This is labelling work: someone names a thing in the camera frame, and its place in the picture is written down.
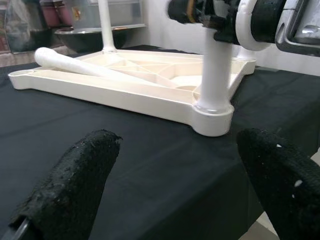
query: stainless steel bowl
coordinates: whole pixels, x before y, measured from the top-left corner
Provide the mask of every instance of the stainless steel bowl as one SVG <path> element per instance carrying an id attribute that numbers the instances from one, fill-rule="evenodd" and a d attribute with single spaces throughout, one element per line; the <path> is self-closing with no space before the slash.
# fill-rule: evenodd
<path id="1" fill-rule="evenodd" d="M 102 33 L 100 28 L 73 29 L 72 27 L 57 30 L 56 34 L 61 42 L 77 53 L 98 52 L 103 48 Z M 123 47 L 127 40 L 125 29 L 113 30 L 114 46 Z"/>

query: floor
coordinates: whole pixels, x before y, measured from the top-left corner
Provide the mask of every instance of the floor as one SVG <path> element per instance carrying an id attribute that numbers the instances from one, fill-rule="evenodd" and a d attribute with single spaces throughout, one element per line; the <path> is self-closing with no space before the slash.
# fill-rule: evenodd
<path id="1" fill-rule="evenodd" d="M 320 149 L 312 159 L 320 166 Z M 239 240 L 279 240 L 279 238 L 267 214 L 264 212 Z"/>

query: stand base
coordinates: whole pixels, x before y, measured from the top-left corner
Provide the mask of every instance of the stand base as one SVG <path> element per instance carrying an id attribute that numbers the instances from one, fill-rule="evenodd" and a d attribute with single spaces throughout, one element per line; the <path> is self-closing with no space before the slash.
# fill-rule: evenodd
<path id="1" fill-rule="evenodd" d="M 18 90 L 35 89 L 180 122 L 205 136 L 216 137 L 229 130 L 232 106 L 217 114 L 195 107 L 201 94 L 201 55 L 119 50 L 78 59 L 136 78 L 124 81 L 45 67 L 12 72 L 9 77 Z M 255 66 L 254 60 L 232 60 L 229 98 L 243 76 L 252 74 Z"/>

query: white wall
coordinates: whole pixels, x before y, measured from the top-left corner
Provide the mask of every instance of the white wall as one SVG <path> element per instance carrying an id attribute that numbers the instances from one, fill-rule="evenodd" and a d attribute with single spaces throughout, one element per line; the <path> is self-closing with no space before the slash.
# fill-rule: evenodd
<path id="1" fill-rule="evenodd" d="M 144 0 L 144 18 L 147 27 L 135 30 L 130 46 L 152 45 L 203 54 L 205 29 L 200 24 L 180 24 L 167 16 L 170 0 Z M 281 52 L 275 45 L 258 52 L 259 66 L 320 76 L 320 57 Z"/>

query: black tablecloth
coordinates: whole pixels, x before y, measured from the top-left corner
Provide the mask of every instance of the black tablecloth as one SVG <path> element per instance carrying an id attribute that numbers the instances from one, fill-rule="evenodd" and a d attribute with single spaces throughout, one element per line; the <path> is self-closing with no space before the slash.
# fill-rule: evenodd
<path id="1" fill-rule="evenodd" d="M 0 236 L 15 206 L 86 133 L 123 137 L 90 240 L 237 240 L 262 212 L 237 153 L 243 128 L 276 132 L 316 152 L 320 79 L 257 69 L 232 104 L 230 133 L 191 127 L 36 90 L 14 90 L 0 68 Z"/>

